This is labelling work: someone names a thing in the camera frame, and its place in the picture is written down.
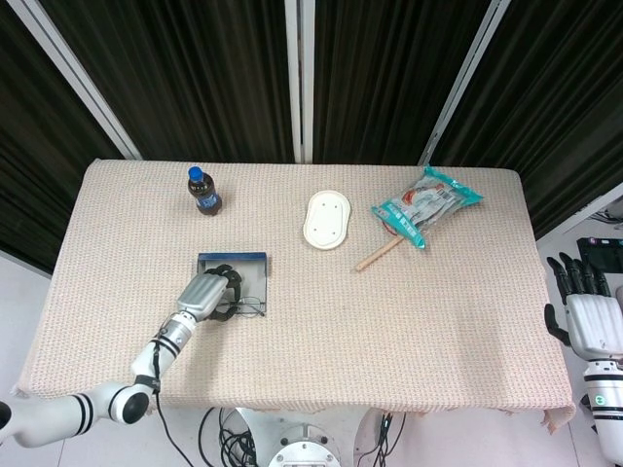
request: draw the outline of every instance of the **floor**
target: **floor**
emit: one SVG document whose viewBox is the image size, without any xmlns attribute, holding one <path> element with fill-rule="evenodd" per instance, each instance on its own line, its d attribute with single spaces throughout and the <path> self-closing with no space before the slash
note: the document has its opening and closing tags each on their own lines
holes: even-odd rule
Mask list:
<svg viewBox="0 0 623 467">
<path fill-rule="evenodd" d="M 621 231 L 615 235 L 611 229 L 605 231 L 602 225 L 586 221 L 560 241 L 545 245 L 540 251 L 543 261 L 559 251 L 577 256 L 575 240 L 579 236 L 590 235 L 623 238 Z M 551 282 L 552 277 L 548 276 L 548 280 Z M 623 278 L 613 276 L 608 280 L 611 287 L 623 285 Z M 48 286 L 48 278 L 0 257 L 0 308 L 6 329 L 11 330 L 0 341 L 0 400 L 11 397 L 10 390 L 18 378 L 34 336 Z M 550 296 L 552 303 L 560 309 L 560 299 L 557 300 L 553 286 Z M 574 395 L 579 400 L 584 393 L 581 379 L 584 363 L 571 352 L 566 351 L 565 356 Z M 165 415 L 172 436 L 180 447 L 196 466 L 204 465 L 197 451 L 198 427 L 203 411 L 165 408 Z M 387 464 L 389 467 L 611 467 L 601 456 L 597 437 L 590 429 L 589 415 L 578 411 L 578 416 L 569 426 L 552 436 L 540 426 L 541 419 L 542 413 L 509 416 L 475 409 L 426 417 L 409 416 L 401 441 Z M 368 450 L 375 444 L 376 420 L 371 415 L 362 423 L 355 453 Z M 218 452 L 216 433 L 215 424 L 208 424 L 203 432 L 203 444 L 212 463 L 220 465 L 215 455 Z M 390 431 L 391 436 L 395 436 L 395 431 Z M 365 457 L 361 467 L 371 466 L 372 461 L 370 456 Z M 23 449 L 9 439 L 0 447 L 0 465 L 151 467 L 186 464 L 168 444 L 160 420 L 148 416 L 132 426 L 119 426 L 102 420 L 87 435 L 38 449 Z"/>
</svg>

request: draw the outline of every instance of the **small box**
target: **small box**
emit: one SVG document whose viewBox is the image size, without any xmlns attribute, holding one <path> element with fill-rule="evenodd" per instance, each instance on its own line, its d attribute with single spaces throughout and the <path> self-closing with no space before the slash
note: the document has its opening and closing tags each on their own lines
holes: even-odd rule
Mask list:
<svg viewBox="0 0 623 467">
<path fill-rule="evenodd" d="M 240 311 L 265 316 L 268 278 L 266 253 L 200 253 L 197 259 L 197 274 L 203 274 L 206 270 L 218 268 L 221 265 L 231 266 L 242 278 Z M 224 299 L 232 302 L 234 290 L 228 289 Z"/>
</svg>

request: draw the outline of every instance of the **snack bag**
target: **snack bag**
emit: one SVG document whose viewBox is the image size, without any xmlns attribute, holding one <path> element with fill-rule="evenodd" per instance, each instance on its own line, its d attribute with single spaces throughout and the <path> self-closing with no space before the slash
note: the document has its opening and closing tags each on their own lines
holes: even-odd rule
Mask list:
<svg viewBox="0 0 623 467">
<path fill-rule="evenodd" d="M 373 206 L 372 212 L 418 248 L 424 248 L 423 231 L 482 198 L 454 178 L 427 166 L 412 187 L 381 206 Z"/>
</svg>

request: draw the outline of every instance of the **beige tablecloth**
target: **beige tablecloth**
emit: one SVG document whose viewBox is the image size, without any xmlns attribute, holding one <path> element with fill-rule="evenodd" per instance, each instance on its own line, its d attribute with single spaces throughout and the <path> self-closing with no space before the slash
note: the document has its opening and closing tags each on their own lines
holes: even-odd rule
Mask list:
<svg viewBox="0 0 623 467">
<path fill-rule="evenodd" d="M 129 365 L 174 311 L 200 252 L 265 251 L 268 316 L 203 323 L 166 373 L 163 400 L 315 411 L 366 405 L 574 414 L 519 177 L 444 168 L 485 198 L 361 273 L 389 234 L 370 212 L 420 167 L 203 164 L 223 210 L 202 216 L 184 162 L 96 161 L 56 264 L 18 389 L 40 396 L 132 382 Z M 346 241 L 303 237 L 319 190 L 351 203 Z"/>
</svg>

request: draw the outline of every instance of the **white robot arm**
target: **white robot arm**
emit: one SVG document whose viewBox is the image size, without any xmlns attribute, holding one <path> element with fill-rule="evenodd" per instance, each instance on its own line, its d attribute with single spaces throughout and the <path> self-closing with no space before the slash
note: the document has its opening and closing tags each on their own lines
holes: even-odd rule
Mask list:
<svg viewBox="0 0 623 467">
<path fill-rule="evenodd" d="M 101 418 L 123 424 L 138 421 L 147 411 L 152 394 L 160 391 L 161 375 L 206 319 L 225 321 L 237 310 L 225 313 L 215 308 L 226 289 L 239 300 L 240 276 L 227 265 L 195 276 L 177 300 L 177 311 L 163 323 L 158 333 L 131 364 L 134 384 L 105 382 L 94 389 L 44 401 L 0 402 L 0 442 L 14 436 L 27 448 L 87 433 Z"/>
<path fill-rule="evenodd" d="M 600 271 L 564 253 L 561 259 L 564 267 L 553 258 L 547 262 L 565 304 L 568 331 L 558 326 L 551 305 L 545 307 L 545 324 L 588 362 L 584 381 L 602 452 L 623 465 L 623 312 Z"/>
</svg>

